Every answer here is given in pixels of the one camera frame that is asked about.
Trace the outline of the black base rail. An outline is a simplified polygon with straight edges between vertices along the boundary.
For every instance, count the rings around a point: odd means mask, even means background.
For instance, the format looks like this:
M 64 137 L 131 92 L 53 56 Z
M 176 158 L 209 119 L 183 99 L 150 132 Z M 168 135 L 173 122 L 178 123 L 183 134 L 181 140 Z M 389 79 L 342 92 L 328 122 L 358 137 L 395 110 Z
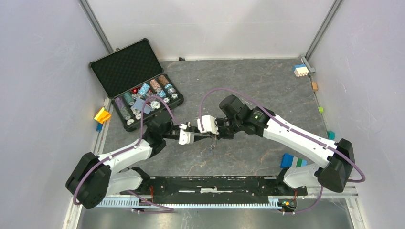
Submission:
M 306 196 L 275 176 L 148 177 L 135 193 L 157 204 L 264 204 L 269 196 Z

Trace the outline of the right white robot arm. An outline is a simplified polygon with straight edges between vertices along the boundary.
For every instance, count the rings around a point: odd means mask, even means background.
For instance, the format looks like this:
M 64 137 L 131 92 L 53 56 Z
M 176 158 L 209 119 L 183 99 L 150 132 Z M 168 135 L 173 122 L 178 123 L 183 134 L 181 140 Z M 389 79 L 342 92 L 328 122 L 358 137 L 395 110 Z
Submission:
M 335 142 L 311 134 L 270 110 L 250 109 L 233 94 L 223 99 L 219 108 L 225 118 L 212 118 L 208 130 L 218 138 L 233 139 L 236 133 L 245 132 L 281 143 L 313 162 L 284 168 L 276 181 L 280 194 L 287 195 L 295 188 L 312 185 L 321 185 L 336 193 L 344 191 L 355 163 L 350 141 L 342 138 Z

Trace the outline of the black poker chip case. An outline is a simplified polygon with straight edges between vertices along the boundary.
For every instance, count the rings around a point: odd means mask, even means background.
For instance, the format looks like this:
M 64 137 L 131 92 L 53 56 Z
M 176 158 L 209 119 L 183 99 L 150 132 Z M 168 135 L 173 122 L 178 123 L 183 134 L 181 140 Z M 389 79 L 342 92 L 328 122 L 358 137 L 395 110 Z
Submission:
M 128 132 L 140 128 L 165 108 L 174 109 L 184 96 L 165 74 L 149 40 L 143 38 L 89 64 Z

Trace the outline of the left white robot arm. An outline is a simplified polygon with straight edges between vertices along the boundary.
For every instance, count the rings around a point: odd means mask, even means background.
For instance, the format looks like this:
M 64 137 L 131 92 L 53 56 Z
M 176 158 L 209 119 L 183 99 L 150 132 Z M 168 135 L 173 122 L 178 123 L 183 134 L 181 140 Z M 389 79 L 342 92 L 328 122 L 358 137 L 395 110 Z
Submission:
M 195 133 L 218 134 L 215 117 L 204 115 L 198 119 L 198 126 L 176 125 L 170 111 L 160 111 L 147 122 L 146 131 L 134 143 L 99 156 L 92 152 L 84 154 L 66 182 L 66 188 L 73 196 L 75 205 L 86 209 L 97 206 L 105 196 L 136 191 L 145 194 L 150 181 L 137 171 L 124 168 L 157 155 L 165 146 L 166 139 L 177 139 L 180 145 L 191 144 L 200 138 Z

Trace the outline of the metal key organizer plate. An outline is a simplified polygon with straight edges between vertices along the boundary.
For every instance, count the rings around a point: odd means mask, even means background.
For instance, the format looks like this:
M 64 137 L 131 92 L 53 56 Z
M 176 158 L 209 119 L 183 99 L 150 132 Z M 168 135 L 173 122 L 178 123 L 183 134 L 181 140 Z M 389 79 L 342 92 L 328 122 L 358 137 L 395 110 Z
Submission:
M 216 137 L 215 137 L 215 136 L 212 136 L 212 137 L 211 137 L 210 150 L 214 150 L 215 145 L 216 145 L 216 141 L 217 141 Z

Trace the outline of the teal small block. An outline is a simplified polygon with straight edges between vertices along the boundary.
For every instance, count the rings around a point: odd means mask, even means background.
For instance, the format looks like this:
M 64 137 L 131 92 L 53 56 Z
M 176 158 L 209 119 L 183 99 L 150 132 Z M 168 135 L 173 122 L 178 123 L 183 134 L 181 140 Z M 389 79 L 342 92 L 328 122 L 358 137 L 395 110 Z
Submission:
M 335 139 L 335 132 L 328 130 L 327 131 L 327 136 L 329 140 L 334 140 Z

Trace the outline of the small blue block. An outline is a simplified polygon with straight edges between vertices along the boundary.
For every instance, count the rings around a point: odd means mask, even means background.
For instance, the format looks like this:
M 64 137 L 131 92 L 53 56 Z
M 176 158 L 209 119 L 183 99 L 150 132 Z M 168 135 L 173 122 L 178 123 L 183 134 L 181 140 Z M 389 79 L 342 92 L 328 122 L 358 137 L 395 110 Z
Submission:
M 101 132 L 101 131 L 102 131 L 102 128 L 103 128 L 103 124 L 98 123 L 97 126 L 96 126 L 96 131 L 97 131 L 97 132 Z

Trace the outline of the yellow orange toy block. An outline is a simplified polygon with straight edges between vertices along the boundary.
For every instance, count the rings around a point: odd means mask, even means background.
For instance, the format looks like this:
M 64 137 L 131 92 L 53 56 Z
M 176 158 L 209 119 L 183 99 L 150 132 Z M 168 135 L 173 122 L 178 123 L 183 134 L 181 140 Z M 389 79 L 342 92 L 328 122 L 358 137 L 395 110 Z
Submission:
M 100 124 L 108 121 L 111 118 L 110 112 L 108 112 L 105 107 L 101 107 L 94 116 L 94 120 Z

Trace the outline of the orange small block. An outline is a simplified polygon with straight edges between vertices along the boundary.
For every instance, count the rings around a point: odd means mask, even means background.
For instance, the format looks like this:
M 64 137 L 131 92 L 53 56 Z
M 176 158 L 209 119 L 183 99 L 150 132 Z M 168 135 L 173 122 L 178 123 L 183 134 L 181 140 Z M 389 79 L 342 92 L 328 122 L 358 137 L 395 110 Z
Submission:
M 314 92 L 316 92 L 316 91 L 318 90 L 318 85 L 317 85 L 316 82 L 312 82 L 312 83 L 311 83 L 311 86 L 312 86 L 312 90 L 313 90 Z

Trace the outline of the blue white toy brick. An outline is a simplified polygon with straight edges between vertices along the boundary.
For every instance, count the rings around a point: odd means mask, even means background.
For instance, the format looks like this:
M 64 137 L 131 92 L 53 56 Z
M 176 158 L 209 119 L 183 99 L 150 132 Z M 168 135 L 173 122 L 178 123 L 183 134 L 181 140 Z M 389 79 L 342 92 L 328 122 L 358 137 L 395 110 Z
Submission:
M 305 64 L 295 65 L 293 72 L 296 77 L 308 76 L 309 69 L 306 67 Z

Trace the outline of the blue green brick stack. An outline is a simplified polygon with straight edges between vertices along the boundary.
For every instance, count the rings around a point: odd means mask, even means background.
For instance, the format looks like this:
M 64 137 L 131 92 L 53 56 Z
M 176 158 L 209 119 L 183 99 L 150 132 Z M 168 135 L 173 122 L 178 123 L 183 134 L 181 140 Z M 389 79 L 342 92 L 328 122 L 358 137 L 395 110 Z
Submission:
M 288 153 L 285 153 L 282 156 L 281 163 L 280 163 L 280 168 L 288 168 L 288 167 L 303 167 L 307 165 L 307 161 L 301 158 L 298 158 L 296 156 L 292 156 Z

